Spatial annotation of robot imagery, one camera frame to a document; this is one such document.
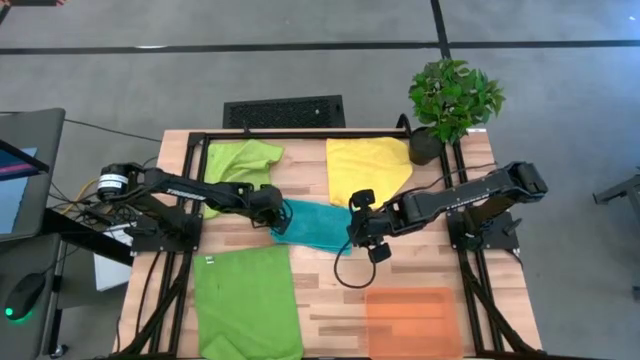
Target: blue towel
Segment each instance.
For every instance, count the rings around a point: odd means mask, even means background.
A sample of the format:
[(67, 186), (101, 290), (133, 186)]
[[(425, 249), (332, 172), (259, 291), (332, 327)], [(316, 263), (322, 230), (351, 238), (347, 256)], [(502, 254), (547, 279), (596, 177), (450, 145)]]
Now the blue towel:
[[(293, 218), (284, 235), (271, 232), (277, 244), (306, 245), (337, 254), (349, 240), (347, 225), (349, 210), (308, 201), (285, 200), (293, 211)], [(351, 255), (351, 244), (342, 253)]]
[[(29, 156), (36, 154), (36, 148), (20, 149)], [(27, 187), (26, 177), (0, 181), (0, 234), (10, 234), (16, 221), (22, 195)]]

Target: wooden table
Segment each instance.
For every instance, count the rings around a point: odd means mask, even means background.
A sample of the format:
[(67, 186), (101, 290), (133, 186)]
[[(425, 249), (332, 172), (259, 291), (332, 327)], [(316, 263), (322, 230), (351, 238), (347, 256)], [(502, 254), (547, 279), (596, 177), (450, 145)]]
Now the wooden table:
[[(235, 130), (207, 130), (207, 132), (230, 132)], [(158, 166), (167, 172), (181, 174), (187, 148), (187, 130), (166, 131), (160, 149)], [(285, 197), (328, 203), (326, 150), (324, 140), (286, 139), (264, 140), (283, 146), (284, 155), (271, 169), (273, 184)], [(480, 130), (462, 140), (466, 166), (477, 166), (493, 162), (487, 133)], [(448, 149), (451, 169), (455, 169), (454, 156)], [(193, 164), (195, 176), (197, 161)], [(468, 172), (469, 179), (485, 175), (492, 167)], [(403, 189), (431, 183), (442, 175), (439, 160), (426, 166), (414, 166), (413, 175)], [(441, 182), (433, 191), (444, 189)], [(167, 204), (175, 198), (159, 196)], [(446, 222), (443, 216), (422, 231), (399, 238), (389, 238), (393, 256), (378, 264), (378, 275), (372, 286), (376, 287), (449, 287), (453, 289), (459, 328), (463, 337), (465, 353), (473, 355), (473, 341), (462, 288), (462, 279), (456, 253), (451, 249)], [(207, 220), (198, 254), (215, 254), (246, 248), (269, 246), (272, 240), (265, 229), (253, 229), (246, 218), (223, 215)], [(471, 263), (475, 263), (470, 253)], [(487, 266), (493, 286), (497, 307), (513, 328), (531, 346), (540, 348), (540, 339), (533, 317), (527, 287), (520, 265), (505, 251), (486, 251)], [(364, 290), (342, 287), (333, 275), (335, 255), (303, 246), (291, 246), (291, 270), (295, 282), (295, 295), (300, 317), (300, 330), (305, 356), (367, 356), (365, 334)], [(136, 257), (129, 288), (122, 309), (120, 334), (123, 347), (134, 335), (136, 316), (142, 288), (149, 272), (154, 254)], [(156, 265), (142, 311), (142, 324), (156, 307), (164, 254)], [(176, 258), (174, 275), (180, 257)], [(363, 249), (355, 249), (351, 257), (341, 260), (341, 277), (358, 284), (370, 277), (371, 264)], [(198, 321), (194, 306), (193, 271), (190, 272), (189, 289), (182, 323), (178, 357), (198, 357)], [(486, 315), (478, 303), (480, 321), (483, 326), (485, 347), (492, 349)], [(166, 351), (173, 318), (170, 308), (163, 324), (160, 350)]]

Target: cloth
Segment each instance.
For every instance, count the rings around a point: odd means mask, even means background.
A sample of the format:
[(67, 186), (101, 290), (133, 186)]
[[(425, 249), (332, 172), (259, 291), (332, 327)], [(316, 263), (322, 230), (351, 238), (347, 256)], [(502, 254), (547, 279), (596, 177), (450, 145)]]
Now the cloth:
[[(349, 210), (308, 201), (285, 200), (293, 212), (287, 231), (271, 236), (277, 244), (307, 245), (337, 254), (349, 240), (347, 225), (351, 223)], [(343, 252), (351, 255), (351, 245)]]
[(328, 139), (329, 202), (349, 206), (354, 192), (373, 189), (379, 208), (409, 179), (409, 148), (400, 140)]
[[(36, 148), (20, 149), (29, 156), (35, 156)], [(20, 203), (24, 190), (27, 188), (29, 178), (17, 178), (0, 181), (0, 234), (9, 234), (13, 231), (13, 224), (18, 217)]]
[(194, 280), (201, 356), (302, 358), (287, 246), (196, 256)]
[[(237, 143), (211, 144), (207, 149), (207, 167), (204, 181), (210, 184), (220, 181), (251, 183), (256, 189), (271, 184), (269, 166), (278, 162), (284, 149), (259, 140)], [(210, 219), (218, 211), (205, 206), (204, 218)]]

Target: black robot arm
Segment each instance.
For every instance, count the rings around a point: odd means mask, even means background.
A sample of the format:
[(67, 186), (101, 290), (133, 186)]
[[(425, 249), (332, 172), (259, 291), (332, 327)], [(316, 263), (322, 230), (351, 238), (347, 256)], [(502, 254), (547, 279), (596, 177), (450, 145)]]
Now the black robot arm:
[(395, 237), (418, 231), (445, 211), (487, 199), (462, 212), (467, 235), (477, 236), (492, 219), (515, 203), (542, 199), (547, 186), (533, 164), (513, 162), (482, 178), (438, 193), (423, 190), (416, 188), (401, 193), (375, 211), (370, 207), (375, 202), (372, 190), (353, 194), (351, 207), (358, 210), (352, 212), (347, 228), (353, 245), (372, 248), (371, 260), (383, 261), (391, 255), (389, 246), (383, 244), (383, 236)]
[(245, 216), (254, 226), (267, 226), (284, 233), (291, 221), (283, 208), (282, 193), (271, 185), (254, 189), (250, 183), (219, 182), (207, 184), (168, 174), (161, 169), (144, 169), (135, 163), (104, 167), (98, 181), (98, 197), (108, 204), (127, 204), (157, 221), (180, 227), (176, 212), (150, 196), (164, 193), (199, 200), (213, 210)]

